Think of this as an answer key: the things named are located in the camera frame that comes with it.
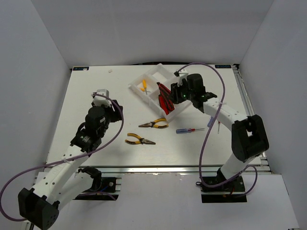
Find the blue screwdriver horizontal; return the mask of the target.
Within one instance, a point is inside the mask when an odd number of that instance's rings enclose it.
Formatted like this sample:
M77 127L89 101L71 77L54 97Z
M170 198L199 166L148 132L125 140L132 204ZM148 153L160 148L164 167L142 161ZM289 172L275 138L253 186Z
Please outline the blue screwdriver horizontal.
M196 131L204 131L205 128L183 128L183 129L177 129L177 134L185 134L185 133L192 133Z

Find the yellow screwdriver long shaft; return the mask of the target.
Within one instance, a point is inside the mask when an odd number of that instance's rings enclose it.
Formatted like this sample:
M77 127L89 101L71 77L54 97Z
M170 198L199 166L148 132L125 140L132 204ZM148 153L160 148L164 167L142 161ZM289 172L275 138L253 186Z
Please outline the yellow screwdriver long shaft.
M142 80L142 84L143 84L143 87L144 87L144 88L147 88L147 84L146 84L146 81L145 81L145 80Z

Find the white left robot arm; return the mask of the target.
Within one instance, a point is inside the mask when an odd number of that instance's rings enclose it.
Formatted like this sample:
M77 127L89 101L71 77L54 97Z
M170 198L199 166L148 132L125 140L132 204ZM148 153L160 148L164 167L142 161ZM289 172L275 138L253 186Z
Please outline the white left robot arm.
M102 149L109 124L123 121L123 107L117 100L95 94L85 121L78 127L62 159L30 189L18 194L20 215L41 230L55 223L60 210L84 191L93 194L101 187L101 172L93 167L77 169Z

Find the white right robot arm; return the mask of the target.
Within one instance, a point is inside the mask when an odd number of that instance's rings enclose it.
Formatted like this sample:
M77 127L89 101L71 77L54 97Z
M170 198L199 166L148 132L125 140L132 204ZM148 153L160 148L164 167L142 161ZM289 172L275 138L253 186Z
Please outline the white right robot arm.
M233 177L243 171L257 156L268 150L269 141L259 115L248 116L224 104L218 96L208 92L200 74L190 74L181 83L171 84L170 100L174 104L185 101L223 124L231 131L232 154L217 172L217 187L228 191L234 185Z

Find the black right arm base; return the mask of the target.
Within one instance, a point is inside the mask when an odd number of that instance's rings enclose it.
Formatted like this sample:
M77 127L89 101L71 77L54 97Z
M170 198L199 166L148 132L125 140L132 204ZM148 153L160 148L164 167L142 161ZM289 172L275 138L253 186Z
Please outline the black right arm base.
M247 202L245 185L241 176L232 182L215 188L208 188L201 182L196 182L195 184L201 190L201 201L204 204Z

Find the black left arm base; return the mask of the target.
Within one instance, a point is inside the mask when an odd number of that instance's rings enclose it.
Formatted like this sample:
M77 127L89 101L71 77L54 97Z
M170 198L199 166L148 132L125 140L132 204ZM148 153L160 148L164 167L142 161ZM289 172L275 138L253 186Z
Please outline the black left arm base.
M103 176L97 168L89 166L79 169L78 174L80 173L89 175L92 184L74 200L116 201L118 199L120 189L117 188L119 184L116 177Z

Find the white compartment organizer tray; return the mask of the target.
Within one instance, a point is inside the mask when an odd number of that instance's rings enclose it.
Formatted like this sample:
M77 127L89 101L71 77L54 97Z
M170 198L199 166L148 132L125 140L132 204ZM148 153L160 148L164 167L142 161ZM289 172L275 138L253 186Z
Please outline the white compartment organizer tray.
M178 77L163 64L158 64L133 80L129 88L158 116L171 121L191 105L190 101L174 104L169 100L172 83L178 83Z

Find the yellow pliers lower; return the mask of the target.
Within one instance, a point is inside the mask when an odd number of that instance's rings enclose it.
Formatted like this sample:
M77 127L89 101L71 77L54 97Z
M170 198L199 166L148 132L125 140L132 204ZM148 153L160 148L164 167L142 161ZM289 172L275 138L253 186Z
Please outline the yellow pliers lower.
M134 133L128 133L127 136L128 136L128 137L134 137L134 138L137 139L136 141L131 141L131 140L126 139L126 140L125 140L125 143L130 144L130 145L139 145L139 144L142 144L142 145L143 145L143 144L146 144L146 145L155 145L155 144L156 144L155 142L150 141L150 140L145 139L145 138L142 138L142 137L140 137L139 135L134 134Z

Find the yellow pliers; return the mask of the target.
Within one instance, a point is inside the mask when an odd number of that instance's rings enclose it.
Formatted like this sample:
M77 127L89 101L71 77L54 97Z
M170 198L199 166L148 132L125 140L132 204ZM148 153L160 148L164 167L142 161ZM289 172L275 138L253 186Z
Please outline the yellow pliers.
M145 124L138 125L138 127L150 127L150 128L164 129L164 128L168 128L169 125L168 125L167 120L165 118L159 118L159 119L156 119L152 122L148 122L148 123L145 123Z
M134 137L134 138L137 139L136 141L131 141L131 140L126 139L126 140L125 140L125 143L130 144L130 145L139 145L139 144L142 144L142 145L143 145L143 144L146 144L146 145L155 145L155 144L156 144L155 142L150 141L150 140L145 139L145 138L142 138L142 137L140 137L139 135L134 134L134 133L128 133L127 136L128 136L128 137Z

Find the yellow pliers upper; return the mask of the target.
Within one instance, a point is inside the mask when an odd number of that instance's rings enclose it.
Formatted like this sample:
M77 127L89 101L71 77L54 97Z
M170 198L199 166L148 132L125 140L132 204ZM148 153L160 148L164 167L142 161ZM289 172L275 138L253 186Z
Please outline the yellow pliers upper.
M138 127L150 127L150 128L164 129L164 128L168 128L169 125L168 125L167 120L165 118L159 118L159 119L156 119L152 122L148 122L148 123L145 123L145 124L138 125Z

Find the blue label right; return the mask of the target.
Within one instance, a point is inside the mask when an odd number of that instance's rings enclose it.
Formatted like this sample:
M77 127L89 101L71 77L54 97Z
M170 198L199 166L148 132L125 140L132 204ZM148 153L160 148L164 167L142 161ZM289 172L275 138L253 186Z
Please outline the blue label right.
M232 66L231 65L215 65L216 69L231 69Z

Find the blue label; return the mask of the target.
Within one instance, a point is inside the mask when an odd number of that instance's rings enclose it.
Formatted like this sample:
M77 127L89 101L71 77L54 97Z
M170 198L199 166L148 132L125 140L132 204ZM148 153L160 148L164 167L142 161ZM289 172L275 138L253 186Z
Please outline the blue label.
M88 71L89 67L73 67L73 71Z
M231 69L232 66L231 65L215 65L216 69Z

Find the blue label left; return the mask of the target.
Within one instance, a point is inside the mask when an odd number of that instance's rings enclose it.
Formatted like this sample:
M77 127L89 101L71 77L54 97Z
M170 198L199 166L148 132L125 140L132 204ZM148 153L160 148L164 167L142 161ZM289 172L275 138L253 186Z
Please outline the blue label left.
M89 67L73 67L73 71L88 71Z

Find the aluminium rail front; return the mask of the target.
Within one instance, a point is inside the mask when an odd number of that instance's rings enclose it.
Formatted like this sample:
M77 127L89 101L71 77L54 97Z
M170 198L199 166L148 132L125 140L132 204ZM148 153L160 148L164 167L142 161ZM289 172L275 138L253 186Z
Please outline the aluminium rail front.
M215 173L220 166L202 167L202 173ZM271 169L268 165L256 165L258 173L269 173ZM197 166L190 167L96 167L103 173L198 173ZM247 172L254 172L254 169L248 168Z

